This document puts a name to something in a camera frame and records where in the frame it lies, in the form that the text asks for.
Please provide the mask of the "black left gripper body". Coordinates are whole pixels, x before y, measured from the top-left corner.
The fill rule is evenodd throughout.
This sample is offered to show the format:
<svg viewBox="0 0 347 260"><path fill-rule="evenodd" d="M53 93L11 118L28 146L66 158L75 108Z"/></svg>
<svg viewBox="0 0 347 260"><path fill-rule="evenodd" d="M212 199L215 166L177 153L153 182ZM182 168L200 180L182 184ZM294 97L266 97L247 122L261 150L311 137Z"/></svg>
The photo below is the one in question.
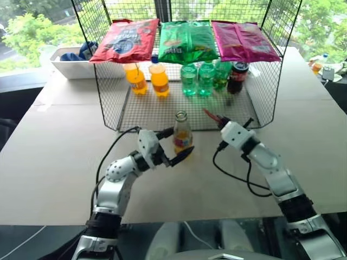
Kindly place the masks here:
<svg viewBox="0 0 347 260"><path fill-rule="evenodd" d="M165 167L173 167L172 161L166 156L161 147L157 148L157 150L152 153L152 162L154 165L153 168L156 168L161 164L163 164Z"/></svg>

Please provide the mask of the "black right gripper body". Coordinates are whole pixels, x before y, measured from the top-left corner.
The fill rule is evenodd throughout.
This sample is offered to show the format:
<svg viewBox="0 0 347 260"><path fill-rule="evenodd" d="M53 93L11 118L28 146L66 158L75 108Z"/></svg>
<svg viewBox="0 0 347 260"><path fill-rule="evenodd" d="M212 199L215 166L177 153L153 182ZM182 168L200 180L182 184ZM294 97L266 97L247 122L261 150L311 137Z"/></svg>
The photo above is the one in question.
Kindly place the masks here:
<svg viewBox="0 0 347 260"><path fill-rule="evenodd" d="M254 121L253 118L249 118L249 119L242 125L242 127L243 127L243 128L248 128L248 126L249 126L253 121ZM223 126L226 126L227 123L233 122L233 121L232 121L230 118L224 116L224 117L222 118L222 122L223 122Z"/></svg>

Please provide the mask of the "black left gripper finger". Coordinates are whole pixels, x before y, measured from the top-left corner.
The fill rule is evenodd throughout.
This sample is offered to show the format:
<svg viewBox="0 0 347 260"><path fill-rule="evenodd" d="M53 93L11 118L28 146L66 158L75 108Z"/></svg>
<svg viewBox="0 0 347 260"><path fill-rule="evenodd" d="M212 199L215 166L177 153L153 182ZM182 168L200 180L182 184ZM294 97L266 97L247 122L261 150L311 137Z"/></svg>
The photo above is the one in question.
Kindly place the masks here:
<svg viewBox="0 0 347 260"><path fill-rule="evenodd" d="M158 138L158 140L162 140L164 138L168 138L170 136L172 136L174 133L174 127L169 127L169 128L166 128L162 131L159 131L156 133L156 137Z"/></svg>
<svg viewBox="0 0 347 260"><path fill-rule="evenodd" d="M180 151L173 159L169 160L170 166L175 166L185 160L194 150L195 146L188 147Z"/></svg>

